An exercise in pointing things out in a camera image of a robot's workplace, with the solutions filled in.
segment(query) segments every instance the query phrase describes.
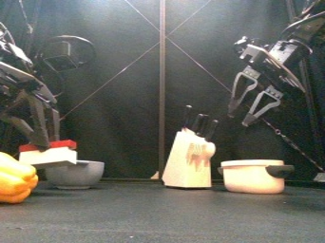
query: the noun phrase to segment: gray bowl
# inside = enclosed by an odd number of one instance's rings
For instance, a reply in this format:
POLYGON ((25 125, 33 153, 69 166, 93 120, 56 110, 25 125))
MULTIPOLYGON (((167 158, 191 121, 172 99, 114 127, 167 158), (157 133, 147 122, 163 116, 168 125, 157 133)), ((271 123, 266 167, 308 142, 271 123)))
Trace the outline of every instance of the gray bowl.
POLYGON ((88 189, 104 173, 104 162, 77 160, 74 165, 45 168, 45 177, 58 189, 88 189))

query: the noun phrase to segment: kitchen knife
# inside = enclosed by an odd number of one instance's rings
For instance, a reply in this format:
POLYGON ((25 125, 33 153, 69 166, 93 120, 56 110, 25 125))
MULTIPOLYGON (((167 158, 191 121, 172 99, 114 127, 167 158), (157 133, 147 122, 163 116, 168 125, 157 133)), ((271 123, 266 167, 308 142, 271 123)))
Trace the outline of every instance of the kitchen knife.
POLYGON ((217 120, 212 120, 208 131, 207 131, 207 135, 204 137, 205 141, 211 141, 216 125, 217 125, 217 120))
POLYGON ((204 132, 207 130, 207 124, 208 124, 208 115, 203 114, 200 127, 197 128, 197 132, 196 132, 196 136, 200 138, 204 137, 204 132))
POLYGON ((203 121, 204 121, 204 115, 203 115, 203 114, 197 114, 197 115, 196 115, 196 118, 195 118, 195 121, 193 121, 193 124, 192 124, 192 126, 191 126, 191 131, 192 131, 193 133, 197 133, 203 121))
POLYGON ((189 110, 191 110, 191 106, 187 105, 185 106, 185 110, 184 110, 184 115, 183 115, 183 127, 181 127, 181 130, 187 128, 189 110))

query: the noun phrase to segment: yellow bell pepper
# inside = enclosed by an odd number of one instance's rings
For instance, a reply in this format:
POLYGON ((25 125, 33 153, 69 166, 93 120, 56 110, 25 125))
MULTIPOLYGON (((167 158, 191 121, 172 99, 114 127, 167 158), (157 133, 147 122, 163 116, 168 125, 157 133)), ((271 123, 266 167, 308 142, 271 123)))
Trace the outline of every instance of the yellow bell pepper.
POLYGON ((37 186, 36 168, 0 152, 0 202, 18 203, 37 186))

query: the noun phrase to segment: white knife block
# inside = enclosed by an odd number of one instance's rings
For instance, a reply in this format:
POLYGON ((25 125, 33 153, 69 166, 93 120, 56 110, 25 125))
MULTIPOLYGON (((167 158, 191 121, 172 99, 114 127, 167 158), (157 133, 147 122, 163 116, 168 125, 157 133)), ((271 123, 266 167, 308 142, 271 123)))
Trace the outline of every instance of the white knife block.
POLYGON ((211 187, 211 163, 215 146, 189 130, 176 133, 161 180, 164 186, 179 188, 211 187))

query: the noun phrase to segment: white pot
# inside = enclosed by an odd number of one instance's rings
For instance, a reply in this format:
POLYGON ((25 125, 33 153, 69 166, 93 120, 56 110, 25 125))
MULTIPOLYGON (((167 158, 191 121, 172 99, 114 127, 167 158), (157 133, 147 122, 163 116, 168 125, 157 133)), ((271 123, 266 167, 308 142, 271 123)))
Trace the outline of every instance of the white pot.
POLYGON ((292 166, 282 160, 248 159, 220 162, 225 189, 235 193, 279 194, 284 190, 284 177, 292 166))

